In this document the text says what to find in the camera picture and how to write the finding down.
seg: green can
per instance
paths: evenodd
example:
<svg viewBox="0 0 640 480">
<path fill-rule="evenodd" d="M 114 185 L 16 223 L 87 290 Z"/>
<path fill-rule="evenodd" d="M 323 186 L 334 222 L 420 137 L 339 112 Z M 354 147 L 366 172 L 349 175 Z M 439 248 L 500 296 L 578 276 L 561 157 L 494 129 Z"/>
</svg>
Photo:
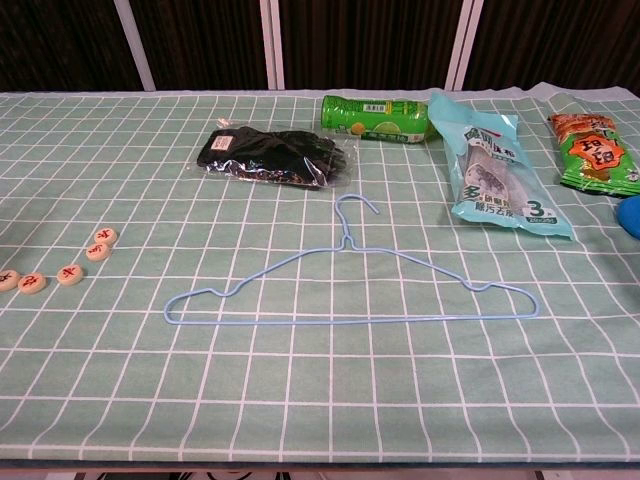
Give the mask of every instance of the green can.
<svg viewBox="0 0 640 480">
<path fill-rule="evenodd" d="M 422 142 L 435 132 L 427 106 L 411 100 L 361 100 L 327 95 L 322 101 L 323 128 L 369 140 Z"/>
</svg>

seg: blue wire hanger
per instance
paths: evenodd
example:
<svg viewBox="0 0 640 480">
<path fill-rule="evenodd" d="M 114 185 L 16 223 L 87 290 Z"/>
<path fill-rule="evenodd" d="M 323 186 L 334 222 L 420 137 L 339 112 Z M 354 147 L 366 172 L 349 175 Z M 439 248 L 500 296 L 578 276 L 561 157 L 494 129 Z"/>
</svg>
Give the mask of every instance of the blue wire hanger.
<svg viewBox="0 0 640 480">
<path fill-rule="evenodd" d="M 362 324 L 362 323 L 403 323 L 403 322 L 427 322 L 427 321 L 440 321 L 440 320 L 516 320 L 516 319 L 524 319 L 524 318 L 533 318 L 538 316 L 540 312 L 540 306 L 538 304 L 538 300 L 531 293 L 523 290 L 522 288 L 514 287 L 513 285 L 507 285 L 499 282 L 489 282 L 484 285 L 474 286 L 470 281 L 465 280 L 460 275 L 446 268 L 438 267 L 424 260 L 420 260 L 419 258 L 412 257 L 411 255 L 407 255 L 406 253 L 398 252 L 396 250 L 391 250 L 389 248 L 382 247 L 359 247 L 356 244 L 356 241 L 351 236 L 351 230 L 349 228 L 349 222 L 347 222 L 344 213 L 340 209 L 340 205 L 344 200 L 347 199 L 357 199 L 362 200 L 373 212 L 379 214 L 380 211 L 365 197 L 361 195 L 356 195 L 354 193 L 347 193 L 342 195 L 336 200 L 334 205 L 334 209 L 336 211 L 336 215 L 340 218 L 342 222 L 342 239 L 340 240 L 340 245 L 337 247 L 322 247 L 322 248 L 311 248 L 309 250 L 302 250 L 295 255 L 292 255 L 289 258 L 281 260 L 278 263 L 274 263 L 270 267 L 265 268 L 253 275 L 248 276 L 241 282 L 239 282 L 235 287 L 233 287 L 228 292 L 221 292 L 216 290 L 215 288 L 201 288 L 198 290 L 193 290 L 191 292 L 181 293 L 180 295 L 176 295 L 171 300 L 167 302 L 164 306 L 164 319 L 173 324 L 173 325 L 354 325 L 354 324 Z M 173 305 L 183 299 L 187 299 L 189 297 L 194 297 L 196 295 L 201 295 L 203 293 L 213 293 L 214 295 L 225 298 L 231 297 L 238 293 L 242 287 L 244 287 L 247 283 L 255 280 L 256 278 L 262 277 L 269 272 L 272 272 L 287 263 L 291 263 L 299 258 L 302 258 L 306 255 L 311 255 L 313 253 L 332 253 L 332 252 L 341 252 L 347 248 L 347 245 L 351 247 L 351 250 L 354 252 L 363 252 L 363 253 L 389 253 L 391 255 L 396 255 L 398 257 L 409 260 L 410 262 L 417 263 L 418 265 L 423 265 L 428 268 L 432 268 L 437 272 L 448 275 L 451 278 L 458 280 L 467 290 L 471 292 L 484 292 L 490 288 L 501 288 L 503 290 L 510 290 L 512 292 L 520 293 L 526 296 L 531 303 L 533 304 L 533 310 L 529 313 L 506 313 L 500 315 L 422 315 L 422 316 L 411 316 L 411 317 L 372 317 L 372 318 L 355 318 L 355 319 L 347 319 L 347 320 L 338 320 L 334 321 L 332 319 L 319 319 L 319 320 L 306 320 L 304 322 L 294 322 L 293 320 L 273 320 L 273 321 L 255 321 L 255 320 L 176 320 L 171 317 L 171 309 Z"/>
</svg>

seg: blue plastic package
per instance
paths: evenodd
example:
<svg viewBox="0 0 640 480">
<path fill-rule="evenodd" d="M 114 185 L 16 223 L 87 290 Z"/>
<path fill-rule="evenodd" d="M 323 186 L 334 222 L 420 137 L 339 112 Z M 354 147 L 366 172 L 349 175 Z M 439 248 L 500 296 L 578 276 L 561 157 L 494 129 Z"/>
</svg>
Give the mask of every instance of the blue plastic package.
<svg viewBox="0 0 640 480">
<path fill-rule="evenodd" d="M 444 139 L 455 215 L 573 239 L 518 143 L 517 115 L 476 112 L 438 93 L 428 112 Z"/>
</svg>

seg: blue object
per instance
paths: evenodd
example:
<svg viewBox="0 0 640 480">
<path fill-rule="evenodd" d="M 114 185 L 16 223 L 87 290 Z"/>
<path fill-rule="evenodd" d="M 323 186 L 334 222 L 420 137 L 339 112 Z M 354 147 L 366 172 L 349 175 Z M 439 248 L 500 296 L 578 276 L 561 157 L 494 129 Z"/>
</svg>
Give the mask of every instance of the blue object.
<svg viewBox="0 0 640 480">
<path fill-rule="evenodd" d="M 354 198 L 358 200 L 362 200 L 373 212 L 379 214 L 380 211 L 365 197 L 361 195 L 356 195 L 353 193 L 348 193 L 342 195 L 338 199 L 336 199 L 336 203 L 334 205 L 334 209 L 336 211 L 336 215 L 340 218 L 342 222 L 342 239 L 340 240 L 340 245 L 337 247 L 323 247 L 323 248 L 312 248 L 309 250 L 303 250 L 295 255 L 286 258 L 278 263 L 271 265 L 270 267 L 265 268 L 253 275 L 248 276 L 241 282 L 239 282 L 235 287 L 233 287 L 228 292 L 221 292 L 216 290 L 215 288 L 201 288 L 199 290 L 193 290 L 191 292 L 181 293 L 180 295 L 176 295 L 171 300 L 167 302 L 164 307 L 164 318 L 167 322 L 173 325 L 354 325 L 354 324 L 363 324 L 363 323 L 403 323 L 403 322 L 425 322 L 425 321 L 439 321 L 439 320 L 509 320 L 509 319 L 524 319 L 524 318 L 533 318 L 536 317 L 540 311 L 540 306 L 538 305 L 538 300 L 526 290 L 522 288 L 514 287 L 513 285 L 507 285 L 504 283 L 490 282 L 485 283 L 484 285 L 474 286 L 468 280 L 465 280 L 457 273 L 451 272 L 446 268 L 438 267 L 433 265 L 425 260 L 421 260 L 419 258 L 412 257 L 411 255 L 407 255 L 406 253 L 398 252 L 396 250 L 391 250 L 388 248 L 381 247 L 359 247 L 356 245 L 355 240 L 351 236 L 351 231 L 349 229 L 349 222 L 347 222 L 346 217 L 340 210 L 341 203 L 349 198 Z M 349 320 L 340 320 L 334 321 L 331 319 L 328 320 L 311 320 L 304 322 L 294 322 L 293 320 L 276 320 L 276 321 L 235 321 L 235 320 L 176 320 L 171 317 L 171 309 L 173 305 L 183 299 L 187 299 L 189 297 L 193 297 L 196 295 L 201 295 L 203 293 L 213 293 L 218 297 L 231 297 L 240 291 L 242 287 L 244 287 L 247 283 L 255 280 L 258 277 L 262 277 L 269 272 L 272 272 L 287 263 L 291 263 L 294 260 L 298 260 L 306 255 L 311 255 L 314 253 L 337 253 L 347 249 L 347 246 L 354 252 L 363 252 L 363 253 L 388 253 L 391 255 L 395 255 L 410 262 L 417 263 L 418 265 L 423 265 L 427 268 L 432 268 L 440 273 L 448 275 L 451 278 L 458 280 L 467 290 L 471 292 L 484 292 L 489 288 L 501 288 L 503 290 L 510 290 L 512 292 L 520 293 L 529 300 L 533 304 L 533 310 L 529 313 L 505 313 L 501 315 L 424 315 L 424 316 L 413 316 L 413 317 L 372 317 L 372 318 L 356 318 Z"/>
<path fill-rule="evenodd" d="M 640 239 L 640 196 L 629 197 L 618 205 L 618 223 Z"/>
<path fill-rule="evenodd" d="M 444 139 L 454 215 L 573 239 L 518 142 L 517 115 L 476 112 L 434 93 L 429 119 Z"/>
</svg>

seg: wooden game piece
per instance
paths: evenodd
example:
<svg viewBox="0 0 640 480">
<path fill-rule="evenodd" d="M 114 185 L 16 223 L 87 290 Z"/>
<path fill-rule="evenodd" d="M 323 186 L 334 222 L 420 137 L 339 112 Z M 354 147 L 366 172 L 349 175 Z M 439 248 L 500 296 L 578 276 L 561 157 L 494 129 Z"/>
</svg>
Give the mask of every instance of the wooden game piece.
<svg viewBox="0 0 640 480">
<path fill-rule="evenodd" d="M 67 265 L 66 267 L 62 267 L 57 275 L 58 282 L 65 287 L 75 285 L 82 280 L 83 277 L 84 272 L 80 265 Z"/>
<path fill-rule="evenodd" d="M 102 243 L 94 243 L 87 248 L 87 258 L 92 262 L 100 262 L 107 258 L 111 254 L 109 245 L 103 245 Z"/>
<path fill-rule="evenodd" d="M 0 292 L 13 290 L 18 286 L 20 274 L 15 270 L 3 270 L 0 272 Z"/>
<path fill-rule="evenodd" d="M 118 232 L 111 227 L 101 228 L 96 232 L 93 240 L 96 243 L 102 243 L 103 245 L 113 245 L 118 239 Z"/>
<path fill-rule="evenodd" d="M 21 293 L 27 295 L 33 295 L 34 293 L 38 293 L 44 287 L 47 286 L 47 277 L 42 275 L 39 272 L 30 273 L 29 275 L 25 275 L 18 282 L 18 288 Z"/>
</svg>

